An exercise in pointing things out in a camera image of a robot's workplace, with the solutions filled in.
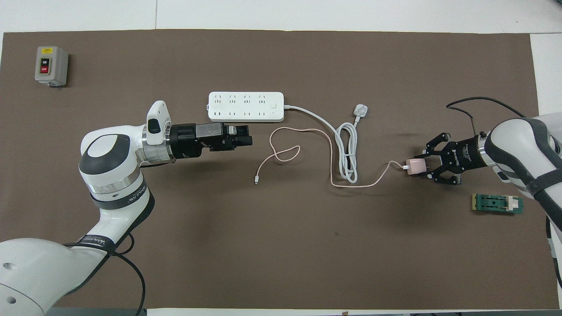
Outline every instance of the power strip switch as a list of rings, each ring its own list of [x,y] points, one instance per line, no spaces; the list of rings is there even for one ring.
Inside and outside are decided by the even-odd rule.
[[[213,122],[274,123],[283,121],[281,92],[211,92],[207,112]]]

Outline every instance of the plug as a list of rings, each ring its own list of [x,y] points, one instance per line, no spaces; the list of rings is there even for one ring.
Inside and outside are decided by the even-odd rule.
[[[425,159],[423,158],[406,160],[406,165],[403,166],[402,169],[407,170],[408,174],[410,175],[427,171],[427,167],[425,166]]]
[[[356,116],[358,116],[360,118],[364,118],[365,115],[367,115],[367,105],[364,105],[364,104],[356,105],[355,109],[353,110],[353,114],[355,114]]]

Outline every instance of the white plug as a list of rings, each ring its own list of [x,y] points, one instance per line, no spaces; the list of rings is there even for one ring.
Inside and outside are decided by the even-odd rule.
[[[356,105],[355,109],[353,110],[353,114],[355,114],[355,125],[357,125],[357,122],[359,122],[361,118],[364,118],[365,115],[367,115],[367,105]]]

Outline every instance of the pink charger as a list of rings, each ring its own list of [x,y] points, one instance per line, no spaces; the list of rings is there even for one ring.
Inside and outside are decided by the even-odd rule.
[[[415,158],[415,159],[408,159],[406,160],[406,167],[404,168],[408,170],[408,174],[418,174],[427,171],[427,167],[425,166],[425,159],[423,158]]]

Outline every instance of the black cable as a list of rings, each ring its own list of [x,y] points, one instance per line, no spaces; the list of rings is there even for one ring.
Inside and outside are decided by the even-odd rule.
[[[131,268],[133,268],[133,270],[135,270],[135,272],[139,276],[141,284],[142,284],[142,296],[140,297],[141,301],[140,301],[140,304],[139,304],[139,308],[137,309],[137,312],[135,313],[135,316],[140,315],[140,313],[142,311],[142,305],[144,304],[144,297],[146,295],[146,284],[144,282],[144,277],[142,276],[141,271],[139,270],[139,268],[137,268],[137,266],[131,260],[127,259],[124,255],[122,255],[118,252],[115,252],[115,251],[109,250],[109,249],[104,249],[100,246],[91,245],[89,243],[78,243],[78,242],[76,242],[76,243],[66,243],[63,246],[66,246],[66,247],[86,247],[86,248],[93,248],[93,249],[102,250],[102,251],[105,251],[112,256],[116,256],[116,257],[120,258],[121,260],[123,260],[127,264],[129,264],[131,266]]]
[[[152,167],[158,167],[158,166],[163,166],[163,165],[167,165],[169,164],[169,162],[164,162],[162,164],[156,164],[156,165],[144,165],[144,166],[140,166],[139,168],[152,168]]]
[[[133,234],[128,233],[127,236],[131,237],[131,245],[129,246],[129,248],[123,252],[118,252],[120,255],[124,255],[127,254],[129,251],[131,251],[131,249],[133,249],[133,246],[135,245],[135,238],[133,237]]]
[[[495,102],[495,103],[497,103],[497,104],[499,104],[499,105],[505,107],[506,109],[508,109],[508,110],[510,110],[511,112],[513,112],[513,113],[519,115],[519,116],[522,117],[522,118],[525,117],[525,115],[521,114],[521,112],[519,112],[518,110],[512,108],[511,106],[509,106],[509,105],[507,105],[507,104],[505,104],[505,103],[503,103],[503,102],[501,102],[501,101],[499,101],[499,100],[496,100],[496,99],[494,99],[494,98],[489,98],[489,97],[470,97],[470,98],[464,98],[464,99],[457,100],[457,101],[455,101],[455,102],[451,102],[451,103],[449,103],[448,105],[446,105],[445,107],[446,107],[447,109],[457,110],[457,111],[460,111],[460,112],[462,112],[462,113],[468,115],[468,117],[470,118],[470,123],[472,124],[472,131],[474,132],[474,136],[477,136],[477,135],[478,135],[478,133],[476,132],[476,127],[474,126],[474,117],[473,117],[470,113],[468,113],[467,111],[465,111],[465,110],[463,110],[463,109],[459,109],[458,107],[453,107],[453,105],[455,105],[455,104],[462,103],[462,102],[466,102],[466,101],[471,101],[471,100],[488,100],[488,101],[492,101],[492,102]]]
[[[548,216],[546,217],[546,238],[549,240],[549,246],[551,248],[550,250],[552,251],[553,254],[555,254],[554,249],[552,249],[553,247],[552,233],[550,231],[550,219]],[[558,280],[558,285],[562,287],[562,278],[560,278],[560,268],[558,267],[558,259],[552,258],[552,260],[554,261],[554,272],[556,273],[556,280]]]

